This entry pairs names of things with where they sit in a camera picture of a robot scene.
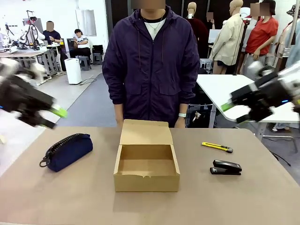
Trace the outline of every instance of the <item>open box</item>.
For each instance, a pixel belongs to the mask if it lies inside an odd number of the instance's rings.
[[[124,120],[116,165],[116,192],[175,192],[179,167],[168,123]]]

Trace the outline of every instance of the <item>purple jacket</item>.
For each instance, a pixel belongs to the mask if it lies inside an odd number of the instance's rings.
[[[166,121],[173,127],[180,104],[195,96],[196,38],[189,22],[168,9],[154,41],[140,9],[119,21],[110,37],[103,75],[112,102],[124,104],[125,119]]]

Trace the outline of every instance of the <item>yellow box cutter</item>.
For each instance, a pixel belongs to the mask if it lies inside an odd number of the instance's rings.
[[[211,148],[214,148],[214,149],[220,149],[220,150],[226,151],[228,153],[233,153],[232,148],[229,148],[229,147],[226,147],[226,146],[223,146],[223,145],[212,144],[212,143],[207,143],[207,142],[202,142],[202,145],[206,146],[206,147],[211,147]]]

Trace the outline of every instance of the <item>gray stool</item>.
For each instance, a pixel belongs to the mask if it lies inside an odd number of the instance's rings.
[[[101,53],[93,53],[93,64],[94,65],[102,65]]]
[[[79,63],[80,63],[80,69],[88,71],[92,69],[92,66],[90,65],[90,59],[87,56],[78,56]]]

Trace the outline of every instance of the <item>wristwatch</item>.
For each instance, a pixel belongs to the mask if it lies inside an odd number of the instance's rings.
[[[179,117],[186,118],[186,117],[187,117],[187,114],[186,114],[186,113],[179,113]]]

